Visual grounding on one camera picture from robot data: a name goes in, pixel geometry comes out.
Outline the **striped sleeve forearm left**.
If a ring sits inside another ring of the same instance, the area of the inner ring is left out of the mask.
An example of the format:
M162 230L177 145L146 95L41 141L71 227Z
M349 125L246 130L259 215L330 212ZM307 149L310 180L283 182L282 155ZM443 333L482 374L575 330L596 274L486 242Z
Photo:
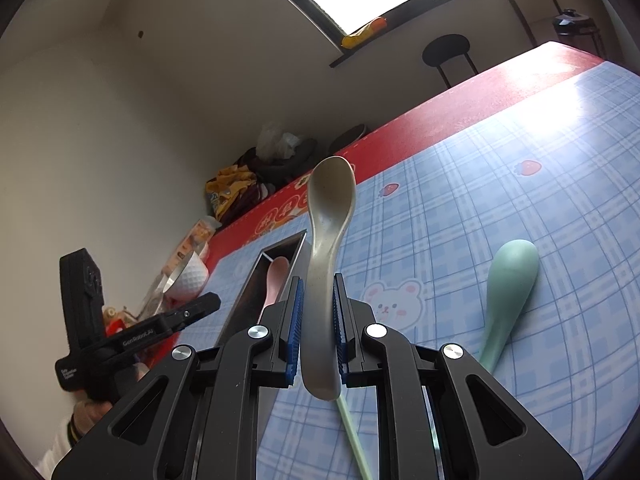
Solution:
M52 446L44 453L36 466L36 471L43 479L52 478L55 467L62 458L80 441L84 434L76 426L74 416L62 422L54 436Z

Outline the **person's left hand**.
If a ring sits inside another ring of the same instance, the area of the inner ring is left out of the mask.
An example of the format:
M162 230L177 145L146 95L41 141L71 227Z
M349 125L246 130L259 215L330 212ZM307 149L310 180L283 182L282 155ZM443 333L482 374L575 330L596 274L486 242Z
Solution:
M113 408L111 402L96 402L91 399L80 400L70 418L72 435L76 439L88 434L96 424Z

